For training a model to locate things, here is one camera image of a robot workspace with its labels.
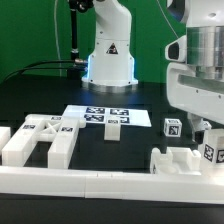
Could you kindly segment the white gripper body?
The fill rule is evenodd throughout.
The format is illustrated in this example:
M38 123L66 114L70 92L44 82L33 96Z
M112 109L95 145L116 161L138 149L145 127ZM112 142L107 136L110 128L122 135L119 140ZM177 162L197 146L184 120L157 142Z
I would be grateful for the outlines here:
M171 106L224 125L224 82L196 77L186 64L172 62L166 85Z

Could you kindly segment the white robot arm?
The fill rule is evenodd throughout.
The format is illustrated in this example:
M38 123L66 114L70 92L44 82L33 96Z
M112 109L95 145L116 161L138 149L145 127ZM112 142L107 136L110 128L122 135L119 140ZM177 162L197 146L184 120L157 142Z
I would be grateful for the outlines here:
M81 78L86 88L123 92L138 85L131 52L132 15L119 0L93 0L94 49ZM167 98L188 113L194 134L205 121L224 125L224 0L166 0L185 33L166 45Z

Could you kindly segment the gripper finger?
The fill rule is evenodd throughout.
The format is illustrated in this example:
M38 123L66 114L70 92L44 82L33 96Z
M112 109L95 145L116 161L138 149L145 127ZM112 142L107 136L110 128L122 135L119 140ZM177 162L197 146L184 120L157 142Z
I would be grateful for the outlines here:
M192 140L197 144L202 144L204 132L212 128L211 124L202 117L192 113L187 114L187 119L192 130Z

